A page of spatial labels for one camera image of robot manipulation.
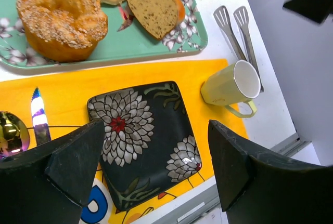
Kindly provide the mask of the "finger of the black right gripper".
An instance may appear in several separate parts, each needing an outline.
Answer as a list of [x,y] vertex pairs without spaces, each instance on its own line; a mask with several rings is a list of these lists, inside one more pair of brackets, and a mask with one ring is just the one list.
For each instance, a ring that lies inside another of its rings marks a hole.
[[283,9],[322,24],[332,15],[332,0],[288,0],[284,2]]

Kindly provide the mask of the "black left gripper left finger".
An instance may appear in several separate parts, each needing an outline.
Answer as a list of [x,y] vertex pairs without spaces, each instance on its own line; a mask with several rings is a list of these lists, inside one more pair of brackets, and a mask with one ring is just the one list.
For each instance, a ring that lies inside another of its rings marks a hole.
[[1,223],[79,223],[104,143],[93,120],[1,162]]

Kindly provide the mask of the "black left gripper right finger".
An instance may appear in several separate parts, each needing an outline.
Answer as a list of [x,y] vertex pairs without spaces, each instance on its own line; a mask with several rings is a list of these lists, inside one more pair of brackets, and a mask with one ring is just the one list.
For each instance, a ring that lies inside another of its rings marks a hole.
[[216,120],[208,143],[229,223],[332,223],[332,167],[273,152]]

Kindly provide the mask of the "metal serving tongs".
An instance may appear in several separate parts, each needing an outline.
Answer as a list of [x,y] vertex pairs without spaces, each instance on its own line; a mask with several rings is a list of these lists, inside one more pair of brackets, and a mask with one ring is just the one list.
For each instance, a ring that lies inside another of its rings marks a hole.
[[249,14],[246,6],[242,5],[238,7],[234,12],[233,16],[237,24],[238,31],[241,35],[244,48],[240,46],[240,43],[233,31],[231,19],[226,6],[220,6],[213,12],[214,19],[227,38],[231,49],[234,51],[238,60],[248,61],[253,67],[257,75],[259,76],[261,89],[260,92],[264,92],[264,86],[261,79],[260,67],[258,64],[262,63],[262,58],[256,56],[254,46],[251,39],[250,28],[249,28]]

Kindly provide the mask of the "brown bread slice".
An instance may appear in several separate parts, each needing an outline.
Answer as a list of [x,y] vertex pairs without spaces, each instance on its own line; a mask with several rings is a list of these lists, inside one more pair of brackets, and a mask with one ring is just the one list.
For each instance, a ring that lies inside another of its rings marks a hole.
[[163,39],[176,26],[178,13],[173,0],[127,0],[127,4],[155,39]]

